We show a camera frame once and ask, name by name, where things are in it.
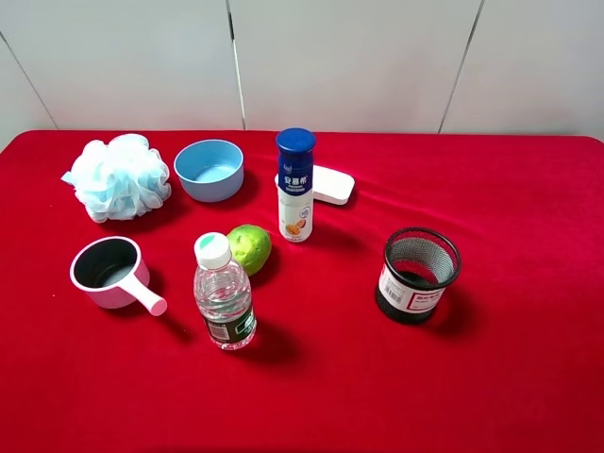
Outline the clear plastic water bottle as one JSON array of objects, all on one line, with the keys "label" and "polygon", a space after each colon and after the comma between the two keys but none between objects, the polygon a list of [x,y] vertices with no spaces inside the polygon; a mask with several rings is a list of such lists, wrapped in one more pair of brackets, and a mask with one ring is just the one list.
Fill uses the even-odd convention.
[{"label": "clear plastic water bottle", "polygon": [[210,339],[223,350],[245,347],[255,335],[257,319],[248,275],[233,258],[227,236],[205,233],[193,252],[193,294]]}]

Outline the black mesh pen holder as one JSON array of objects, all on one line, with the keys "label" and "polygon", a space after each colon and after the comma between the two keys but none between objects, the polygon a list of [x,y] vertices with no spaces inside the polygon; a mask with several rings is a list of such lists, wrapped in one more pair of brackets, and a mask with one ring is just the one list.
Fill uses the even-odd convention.
[{"label": "black mesh pen holder", "polygon": [[401,228],[386,241],[376,287],[379,309],[391,320],[417,325],[429,319],[461,270],[459,249],[429,228]]}]

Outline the white rectangular case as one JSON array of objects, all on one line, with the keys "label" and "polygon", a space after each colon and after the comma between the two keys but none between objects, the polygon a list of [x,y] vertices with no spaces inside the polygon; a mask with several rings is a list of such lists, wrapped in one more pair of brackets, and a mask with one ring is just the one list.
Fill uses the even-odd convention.
[{"label": "white rectangular case", "polygon": [[352,194],[352,176],[319,165],[300,169],[280,169],[275,176],[277,201],[288,207],[305,207],[314,200],[345,205]]}]

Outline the blue round bowl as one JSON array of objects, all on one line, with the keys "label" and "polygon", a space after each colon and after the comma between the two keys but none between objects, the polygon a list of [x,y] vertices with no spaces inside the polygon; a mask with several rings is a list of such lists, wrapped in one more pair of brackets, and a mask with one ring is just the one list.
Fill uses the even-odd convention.
[{"label": "blue round bowl", "polygon": [[204,203],[221,202],[243,185],[243,151],[224,140],[192,143],[176,155],[174,169],[189,197]]}]

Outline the green lime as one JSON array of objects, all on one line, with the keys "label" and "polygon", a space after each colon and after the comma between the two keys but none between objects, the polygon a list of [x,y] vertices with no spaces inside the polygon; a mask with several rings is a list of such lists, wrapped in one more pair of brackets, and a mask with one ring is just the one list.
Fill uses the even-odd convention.
[{"label": "green lime", "polygon": [[268,261],[272,251],[269,233],[260,226],[241,225],[227,235],[233,258],[249,277],[255,275]]}]

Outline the blue white bath loofah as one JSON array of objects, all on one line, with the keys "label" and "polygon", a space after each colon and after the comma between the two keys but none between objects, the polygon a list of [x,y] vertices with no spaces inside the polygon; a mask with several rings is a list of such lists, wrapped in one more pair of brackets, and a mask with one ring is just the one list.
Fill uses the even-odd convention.
[{"label": "blue white bath loofah", "polygon": [[61,180],[74,187],[89,217],[132,220],[161,208],[171,196],[170,170],[141,134],[119,135],[109,143],[88,142]]}]

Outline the red tablecloth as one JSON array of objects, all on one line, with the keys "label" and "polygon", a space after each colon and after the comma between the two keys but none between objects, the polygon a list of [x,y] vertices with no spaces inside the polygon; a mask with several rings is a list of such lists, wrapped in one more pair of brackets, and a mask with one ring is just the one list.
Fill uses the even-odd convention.
[{"label": "red tablecloth", "polygon": [[[603,448],[603,145],[588,137],[321,133],[349,173],[304,243],[277,226],[276,136],[244,154],[232,198],[177,179],[164,206],[94,223],[61,177],[108,132],[29,131],[1,154],[5,452],[599,452]],[[255,225],[251,342],[223,350],[193,294],[195,241]],[[384,245],[446,236],[458,277],[427,321],[378,307]],[[97,306],[70,279],[110,236],[136,242],[167,310]]]}]

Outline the blue capped yogurt bottle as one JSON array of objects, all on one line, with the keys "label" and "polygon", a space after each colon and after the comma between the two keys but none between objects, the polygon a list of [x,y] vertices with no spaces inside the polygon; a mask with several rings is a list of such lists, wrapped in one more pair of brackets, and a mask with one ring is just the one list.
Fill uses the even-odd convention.
[{"label": "blue capped yogurt bottle", "polygon": [[277,207],[279,232],[292,243],[312,232],[314,135],[290,127],[277,134]]}]

